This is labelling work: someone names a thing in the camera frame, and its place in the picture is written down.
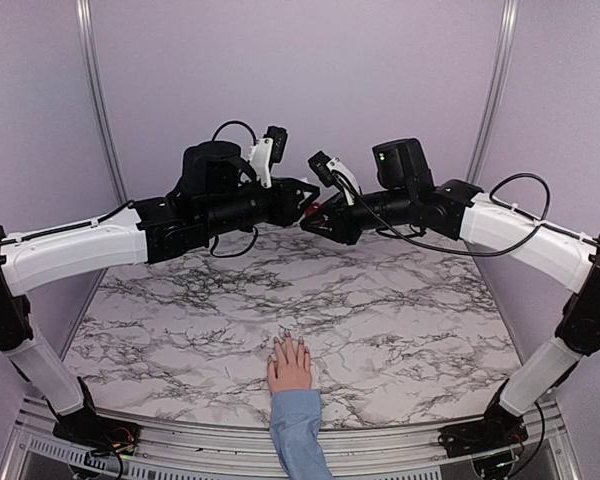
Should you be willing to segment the red nail polish bottle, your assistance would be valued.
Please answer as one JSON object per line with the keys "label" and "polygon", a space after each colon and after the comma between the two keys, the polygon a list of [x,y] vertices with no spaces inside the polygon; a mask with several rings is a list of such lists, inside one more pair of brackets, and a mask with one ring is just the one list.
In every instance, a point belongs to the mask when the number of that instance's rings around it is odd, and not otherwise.
{"label": "red nail polish bottle", "polygon": [[307,209],[306,209],[306,211],[305,211],[305,214],[304,214],[304,216],[305,216],[305,217],[310,217],[310,216],[311,216],[311,215],[313,215],[313,214],[314,214],[316,211],[318,211],[318,210],[319,210],[319,208],[320,208],[320,204],[319,204],[318,202],[313,202],[313,203],[311,203],[311,204],[310,204],[310,205],[307,207]]}

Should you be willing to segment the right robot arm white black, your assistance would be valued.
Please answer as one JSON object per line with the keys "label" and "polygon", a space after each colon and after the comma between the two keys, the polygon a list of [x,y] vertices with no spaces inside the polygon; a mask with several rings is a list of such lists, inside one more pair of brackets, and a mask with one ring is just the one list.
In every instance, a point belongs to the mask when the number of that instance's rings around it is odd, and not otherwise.
{"label": "right robot arm white black", "polygon": [[309,165],[331,197],[301,222],[303,230],[354,245],[365,230],[424,248],[432,231],[475,246],[474,258],[510,255],[563,285],[571,296],[554,336],[492,398],[475,430],[486,448],[509,437],[543,394],[579,361],[600,350],[600,234],[591,237],[533,215],[461,180],[435,185],[421,143],[401,139],[372,149],[382,191],[362,194],[337,158],[318,152]]}

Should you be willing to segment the blue shirt sleeve forearm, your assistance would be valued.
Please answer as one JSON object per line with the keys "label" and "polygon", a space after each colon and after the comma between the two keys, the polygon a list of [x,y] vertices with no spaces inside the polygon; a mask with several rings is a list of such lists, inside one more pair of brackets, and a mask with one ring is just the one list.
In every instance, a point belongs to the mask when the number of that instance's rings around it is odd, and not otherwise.
{"label": "blue shirt sleeve forearm", "polygon": [[274,394],[270,436],[279,463],[290,479],[333,479],[318,441],[322,423],[318,390]]}

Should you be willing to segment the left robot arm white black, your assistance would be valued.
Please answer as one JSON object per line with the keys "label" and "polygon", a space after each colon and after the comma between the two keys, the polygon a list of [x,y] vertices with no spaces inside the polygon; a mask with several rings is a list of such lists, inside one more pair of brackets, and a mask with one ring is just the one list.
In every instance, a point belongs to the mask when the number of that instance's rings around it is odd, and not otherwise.
{"label": "left robot arm white black", "polygon": [[0,352],[47,399],[86,445],[105,438],[88,390],[65,367],[32,323],[29,291],[118,265],[155,264],[201,247],[216,236],[259,223],[287,227],[320,193],[303,180],[274,178],[281,150],[264,139],[242,158],[238,145],[207,141],[188,148],[182,174],[163,197],[130,201],[114,211],[28,233],[0,226]]}

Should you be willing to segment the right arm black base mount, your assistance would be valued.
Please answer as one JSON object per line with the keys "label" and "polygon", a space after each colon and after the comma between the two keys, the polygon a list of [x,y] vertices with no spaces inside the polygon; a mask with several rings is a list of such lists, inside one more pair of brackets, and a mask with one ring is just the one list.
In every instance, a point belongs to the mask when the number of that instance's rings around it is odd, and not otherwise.
{"label": "right arm black base mount", "polygon": [[449,458],[522,444],[529,438],[523,417],[509,413],[500,405],[506,385],[507,382],[496,391],[480,420],[456,423],[439,430],[438,443]]}

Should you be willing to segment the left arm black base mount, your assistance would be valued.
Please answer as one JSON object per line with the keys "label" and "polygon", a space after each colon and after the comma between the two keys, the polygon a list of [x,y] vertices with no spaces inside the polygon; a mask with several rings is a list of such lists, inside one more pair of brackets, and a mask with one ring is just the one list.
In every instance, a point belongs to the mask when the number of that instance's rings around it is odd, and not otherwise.
{"label": "left arm black base mount", "polygon": [[53,435],[95,448],[102,454],[133,454],[137,446],[139,425],[99,415],[86,383],[80,377],[78,383],[83,394],[83,405],[76,412],[67,415],[58,414],[51,403],[47,402],[56,417]]}

